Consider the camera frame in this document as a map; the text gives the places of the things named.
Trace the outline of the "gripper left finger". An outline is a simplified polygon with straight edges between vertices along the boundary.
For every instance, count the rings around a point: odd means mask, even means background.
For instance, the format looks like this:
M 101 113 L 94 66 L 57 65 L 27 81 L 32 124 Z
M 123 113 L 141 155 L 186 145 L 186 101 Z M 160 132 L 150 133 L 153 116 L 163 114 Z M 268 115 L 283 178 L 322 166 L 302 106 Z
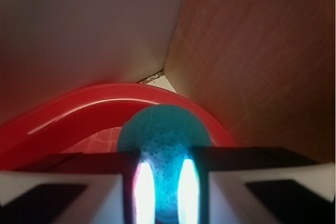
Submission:
M 138 152 L 52 154 L 1 171 L 1 223 L 155 223 Z

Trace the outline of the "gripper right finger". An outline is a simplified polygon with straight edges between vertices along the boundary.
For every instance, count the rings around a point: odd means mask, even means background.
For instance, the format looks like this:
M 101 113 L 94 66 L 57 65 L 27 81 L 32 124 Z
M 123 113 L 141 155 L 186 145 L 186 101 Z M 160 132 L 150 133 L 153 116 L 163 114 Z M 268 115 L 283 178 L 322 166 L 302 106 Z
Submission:
M 335 223 L 335 164 L 278 147 L 193 147 L 180 223 Z

